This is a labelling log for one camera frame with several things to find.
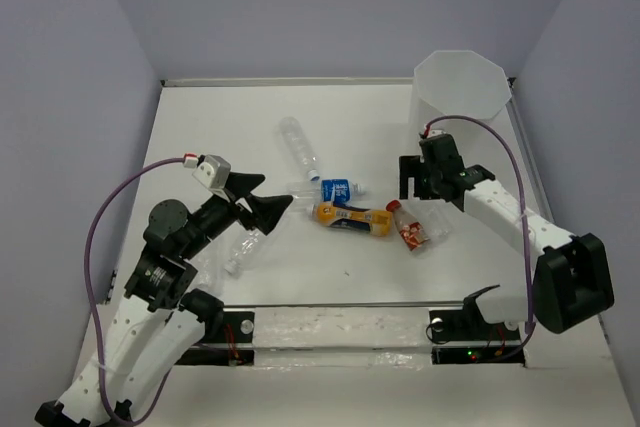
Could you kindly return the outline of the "red cap small bottle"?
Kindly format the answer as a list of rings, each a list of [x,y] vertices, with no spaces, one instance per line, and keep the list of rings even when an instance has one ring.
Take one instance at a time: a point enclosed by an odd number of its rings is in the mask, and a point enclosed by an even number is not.
[[[426,246],[429,237],[423,225],[399,200],[390,201],[386,210],[392,214],[396,230],[411,252]]]

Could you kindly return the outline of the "orange juice bottle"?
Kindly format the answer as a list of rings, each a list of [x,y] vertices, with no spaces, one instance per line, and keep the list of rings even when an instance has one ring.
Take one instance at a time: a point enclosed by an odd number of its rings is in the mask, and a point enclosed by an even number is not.
[[[312,220],[324,227],[375,237],[387,236],[393,227],[392,214],[386,210],[356,208],[327,201],[313,204],[308,213]]]

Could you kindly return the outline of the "clear bottle near left arm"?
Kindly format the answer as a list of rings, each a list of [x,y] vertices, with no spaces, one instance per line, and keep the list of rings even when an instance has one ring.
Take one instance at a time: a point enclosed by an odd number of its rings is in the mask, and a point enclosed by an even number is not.
[[[241,234],[230,247],[224,270],[231,277],[239,277],[250,270],[266,244],[267,236],[259,230]]]

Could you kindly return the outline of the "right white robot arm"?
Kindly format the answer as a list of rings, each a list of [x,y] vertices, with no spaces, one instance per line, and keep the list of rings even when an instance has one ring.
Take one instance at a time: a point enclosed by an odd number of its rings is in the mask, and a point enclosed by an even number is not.
[[[604,243],[560,228],[511,195],[481,165],[465,165],[454,138],[441,133],[420,140],[418,155],[399,159],[403,199],[442,200],[475,218],[525,261],[523,287],[490,285],[468,295],[462,331],[482,339],[497,324],[538,323],[560,334],[614,305]]]

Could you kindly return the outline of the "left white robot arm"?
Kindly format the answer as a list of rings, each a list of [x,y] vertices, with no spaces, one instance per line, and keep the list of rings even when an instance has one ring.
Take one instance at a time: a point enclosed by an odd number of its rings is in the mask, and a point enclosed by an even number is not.
[[[264,179],[230,173],[222,192],[195,212],[176,199],[153,207],[109,327],[94,325],[95,353],[58,399],[39,407],[38,424],[137,426],[148,418],[171,368],[194,344],[215,339],[223,323],[223,302],[193,287],[191,259],[234,223],[271,233],[293,201],[253,195]]]

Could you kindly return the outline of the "white octagonal plastic bin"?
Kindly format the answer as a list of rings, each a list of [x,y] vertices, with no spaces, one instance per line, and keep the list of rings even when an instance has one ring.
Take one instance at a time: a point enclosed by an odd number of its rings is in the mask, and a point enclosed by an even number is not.
[[[428,121],[443,116],[436,130],[451,134],[461,152],[489,136],[482,127],[451,115],[487,124],[511,99],[502,67],[471,50],[437,50],[414,68],[408,120],[408,148],[418,148]]]

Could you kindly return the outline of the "clear bottle blue-white cap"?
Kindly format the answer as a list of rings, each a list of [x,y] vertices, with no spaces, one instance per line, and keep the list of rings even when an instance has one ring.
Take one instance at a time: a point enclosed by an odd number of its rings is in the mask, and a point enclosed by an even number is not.
[[[296,167],[304,178],[311,182],[319,181],[317,157],[299,121],[295,117],[284,117],[278,127]]]

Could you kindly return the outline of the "blue label water bottle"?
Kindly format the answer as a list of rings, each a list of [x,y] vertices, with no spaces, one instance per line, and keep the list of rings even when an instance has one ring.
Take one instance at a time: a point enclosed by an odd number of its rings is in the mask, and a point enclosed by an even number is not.
[[[298,202],[335,202],[347,204],[367,193],[361,183],[348,179],[322,179],[295,182],[287,185],[287,191]]]

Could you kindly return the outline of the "metal rail front edge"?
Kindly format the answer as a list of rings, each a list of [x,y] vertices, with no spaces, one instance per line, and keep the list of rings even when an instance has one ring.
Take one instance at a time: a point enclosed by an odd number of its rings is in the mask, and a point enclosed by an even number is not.
[[[282,304],[226,304],[227,309],[258,308],[435,308],[459,309],[462,301],[395,301],[395,302],[349,302],[349,303],[282,303]]]

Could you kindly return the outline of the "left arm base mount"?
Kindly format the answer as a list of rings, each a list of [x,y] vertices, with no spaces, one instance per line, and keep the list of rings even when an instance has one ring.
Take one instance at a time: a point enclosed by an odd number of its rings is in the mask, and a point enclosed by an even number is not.
[[[254,363],[255,313],[226,311],[221,321],[207,325],[203,338],[176,362],[179,366],[250,366]]]

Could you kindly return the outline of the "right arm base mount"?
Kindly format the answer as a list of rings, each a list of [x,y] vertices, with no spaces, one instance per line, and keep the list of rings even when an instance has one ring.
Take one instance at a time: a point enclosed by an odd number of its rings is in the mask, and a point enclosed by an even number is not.
[[[522,343],[518,330],[471,319],[462,309],[431,310],[425,335],[434,365],[525,364],[523,352],[505,359]]]

